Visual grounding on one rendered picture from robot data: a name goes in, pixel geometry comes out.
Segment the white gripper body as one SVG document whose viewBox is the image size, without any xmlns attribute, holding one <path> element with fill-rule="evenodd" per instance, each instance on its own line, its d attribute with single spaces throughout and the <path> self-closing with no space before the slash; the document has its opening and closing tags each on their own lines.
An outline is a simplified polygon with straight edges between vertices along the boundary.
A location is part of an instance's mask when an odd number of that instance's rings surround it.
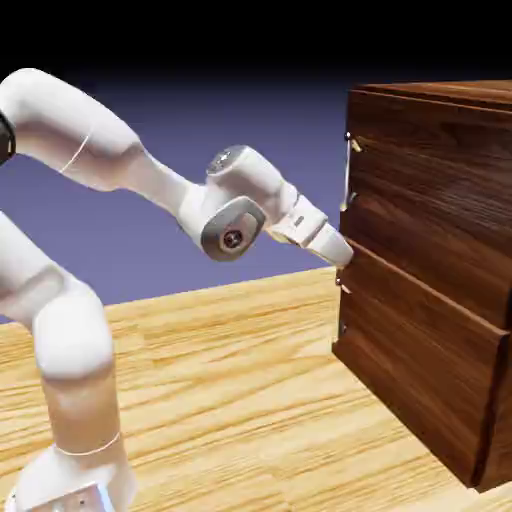
<svg viewBox="0 0 512 512">
<path fill-rule="evenodd" d="M 307 250 L 335 267 L 346 267 L 354 254 L 342 234 L 329 223 L 320 228 Z"/>
</svg>

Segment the large dark wooden door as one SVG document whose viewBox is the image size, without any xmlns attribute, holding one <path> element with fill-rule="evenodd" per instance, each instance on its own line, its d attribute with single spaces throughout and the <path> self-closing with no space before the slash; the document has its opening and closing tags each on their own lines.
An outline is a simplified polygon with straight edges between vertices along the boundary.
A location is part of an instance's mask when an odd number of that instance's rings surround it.
<svg viewBox="0 0 512 512">
<path fill-rule="evenodd" d="M 512 80 L 361 85 L 345 233 L 512 328 Z"/>
</svg>

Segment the dark wooden cabinet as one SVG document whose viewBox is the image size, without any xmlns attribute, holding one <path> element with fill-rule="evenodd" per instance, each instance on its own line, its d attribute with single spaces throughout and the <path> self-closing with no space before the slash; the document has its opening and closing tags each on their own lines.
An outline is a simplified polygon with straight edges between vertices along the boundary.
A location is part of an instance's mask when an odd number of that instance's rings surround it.
<svg viewBox="0 0 512 512">
<path fill-rule="evenodd" d="M 467 487 L 512 481 L 512 80 L 348 96 L 334 354 Z"/>
</svg>

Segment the small dark wooden door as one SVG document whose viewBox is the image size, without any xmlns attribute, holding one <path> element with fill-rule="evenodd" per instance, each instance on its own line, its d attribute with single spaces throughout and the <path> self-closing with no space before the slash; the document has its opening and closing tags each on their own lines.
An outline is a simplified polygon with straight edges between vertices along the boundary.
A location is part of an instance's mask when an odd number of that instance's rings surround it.
<svg viewBox="0 0 512 512">
<path fill-rule="evenodd" d="M 509 332 L 353 248 L 334 354 L 465 486 L 512 482 Z"/>
</svg>

